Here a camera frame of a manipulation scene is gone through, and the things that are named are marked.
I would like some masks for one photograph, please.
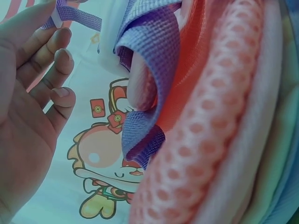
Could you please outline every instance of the fingernail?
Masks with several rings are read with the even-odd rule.
[[[53,89],[53,91],[57,93],[57,95],[61,98],[66,97],[70,94],[70,92],[66,88],[57,88],[57,89]]]
[[[68,49],[64,49],[64,51],[66,52],[67,56],[69,57],[69,61],[72,61],[73,56],[71,55],[70,51]]]

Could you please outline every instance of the purple webbing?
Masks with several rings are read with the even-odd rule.
[[[101,31],[101,18],[73,8],[71,6],[67,6],[66,0],[57,0],[56,8],[62,21],[75,21],[88,28],[94,29],[99,32]],[[49,18],[49,20],[42,26],[42,29],[49,29],[54,26],[55,24],[52,18]]]

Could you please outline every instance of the finger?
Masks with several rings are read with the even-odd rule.
[[[66,81],[74,68],[74,61],[66,49],[61,49],[55,54],[55,62],[41,81],[33,87],[29,94],[43,109],[50,100],[50,92],[59,88]]]
[[[17,51],[50,18],[56,0],[25,9],[0,26],[0,42]]]
[[[71,116],[76,103],[76,95],[71,89],[64,87],[53,89],[50,97],[53,105],[47,111],[46,116],[58,136]]]
[[[56,2],[25,9],[0,25],[0,124],[6,119],[15,84],[15,52],[50,17]]]
[[[68,28],[57,30],[50,40],[17,70],[17,79],[25,89],[53,62],[55,52],[67,47],[70,39],[71,31]]]
[[[56,27],[43,30],[38,29],[33,33],[29,40],[20,48],[16,53],[16,65],[17,69],[27,62],[28,59],[33,56],[43,45],[45,45],[49,39],[53,36],[57,30]]]

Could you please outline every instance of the hand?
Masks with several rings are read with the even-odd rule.
[[[38,29],[54,8],[55,2],[39,4],[0,25],[0,223],[9,223],[44,180],[75,105],[74,92],[61,88],[74,66],[64,49],[71,32]]]

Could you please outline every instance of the pink mesh fabric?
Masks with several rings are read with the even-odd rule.
[[[207,63],[135,193],[130,224],[189,223],[236,133],[256,70],[263,0],[222,0],[221,13],[212,2],[219,1],[206,5],[207,21],[216,21]]]

